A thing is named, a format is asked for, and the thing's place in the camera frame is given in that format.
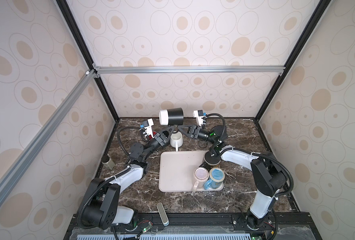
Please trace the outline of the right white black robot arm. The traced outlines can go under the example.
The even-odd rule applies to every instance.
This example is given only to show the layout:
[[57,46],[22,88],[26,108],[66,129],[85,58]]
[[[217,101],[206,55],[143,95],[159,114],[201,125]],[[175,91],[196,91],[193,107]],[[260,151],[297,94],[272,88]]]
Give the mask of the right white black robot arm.
[[202,167],[214,169],[221,161],[231,162],[252,171],[257,192],[252,205],[246,214],[246,223],[251,230],[258,230],[278,197],[290,193],[293,189],[293,178],[288,169],[270,152],[248,152],[226,143],[226,123],[222,121],[210,131],[205,129],[207,115],[203,111],[195,111],[196,124],[184,125],[182,114],[176,122],[178,130],[186,137],[211,143],[211,148],[204,154]]

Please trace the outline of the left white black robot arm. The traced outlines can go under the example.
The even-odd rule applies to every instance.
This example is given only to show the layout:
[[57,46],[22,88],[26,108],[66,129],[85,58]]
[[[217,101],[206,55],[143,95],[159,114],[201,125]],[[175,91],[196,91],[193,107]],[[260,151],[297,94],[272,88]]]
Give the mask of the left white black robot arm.
[[175,127],[167,127],[156,133],[145,145],[134,143],[126,154],[129,163],[124,170],[107,179],[94,178],[77,210],[77,224],[82,229],[111,225],[137,225],[137,211],[119,205],[120,194],[133,183],[141,180],[149,170],[148,157],[170,141]]

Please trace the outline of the blue mug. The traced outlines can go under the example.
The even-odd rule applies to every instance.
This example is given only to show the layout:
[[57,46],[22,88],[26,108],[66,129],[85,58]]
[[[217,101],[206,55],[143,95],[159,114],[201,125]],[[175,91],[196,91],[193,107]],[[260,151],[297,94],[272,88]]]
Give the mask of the blue mug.
[[222,169],[220,168],[212,168],[209,171],[209,178],[208,180],[204,183],[204,189],[205,190],[210,190],[210,189],[218,189],[221,187],[223,181],[225,178],[225,173]]

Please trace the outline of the white ribbed mug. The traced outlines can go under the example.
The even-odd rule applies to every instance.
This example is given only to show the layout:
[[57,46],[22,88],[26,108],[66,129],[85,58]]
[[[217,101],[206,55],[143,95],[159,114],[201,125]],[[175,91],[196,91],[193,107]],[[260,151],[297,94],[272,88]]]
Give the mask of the white ribbed mug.
[[181,132],[173,133],[170,137],[170,145],[178,152],[178,149],[183,145],[183,135]]

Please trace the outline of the pink mug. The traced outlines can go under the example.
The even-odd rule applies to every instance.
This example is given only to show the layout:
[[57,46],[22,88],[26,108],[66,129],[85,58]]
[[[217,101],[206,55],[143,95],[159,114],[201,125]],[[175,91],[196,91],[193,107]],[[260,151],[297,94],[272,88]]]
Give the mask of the pink mug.
[[209,172],[207,169],[203,167],[199,167],[194,170],[193,172],[193,180],[192,180],[192,188],[191,191],[193,193],[203,190],[204,189],[204,184],[209,178]]

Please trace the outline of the small white black mug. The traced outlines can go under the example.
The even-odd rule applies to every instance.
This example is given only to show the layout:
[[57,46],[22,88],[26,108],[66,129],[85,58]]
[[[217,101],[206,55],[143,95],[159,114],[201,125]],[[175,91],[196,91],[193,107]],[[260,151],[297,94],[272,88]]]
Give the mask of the small white black mug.
[[182,108],[161,110],[159,112],[159,123],[162,126],[183,125],[184,116]]

